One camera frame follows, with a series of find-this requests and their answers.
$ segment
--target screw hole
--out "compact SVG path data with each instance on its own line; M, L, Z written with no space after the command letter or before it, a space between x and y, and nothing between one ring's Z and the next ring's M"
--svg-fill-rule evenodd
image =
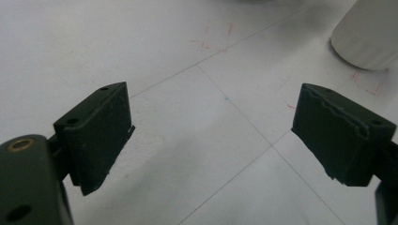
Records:
M374 125L381 125L381 122L380 122L380 121L377 121L377 120L372 120L372 124L374 124Z
M77 122L79 122L78 118L71 118L67 121L67 124L76 124Z
M30 211L32 211L32 207L30 207L30 205L27 204L20 205L8 213L7 221L15 222L21 220L24 217L26 217L30 213Z
M7 148L9 152L20 152L25 150L33 145L35 141L33 139L20 139L18 141L13 142Z

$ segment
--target white tile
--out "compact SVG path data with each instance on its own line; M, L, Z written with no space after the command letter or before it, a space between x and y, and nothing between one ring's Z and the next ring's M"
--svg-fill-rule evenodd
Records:
M82 197L76 224L177 224L269 143L193 67L130 100L137 127L104 185Z
M291 131L274 147L344 224L376 224L376 177L368 187L346 187L331 180L313 153Z
M182 224L343 223L270 148Z
M320 2L199 66L274 143L291 126L302 83L334 89L354 72L329 46L346 10Z
M0 141L49 136L97 88L140 93L314 1L1 1Z

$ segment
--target white cylinder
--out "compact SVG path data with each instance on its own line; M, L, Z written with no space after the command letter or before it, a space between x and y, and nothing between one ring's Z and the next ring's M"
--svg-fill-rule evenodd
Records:
M359 68L387 68L398 58L398 0L358 0L331 35L334 50Z

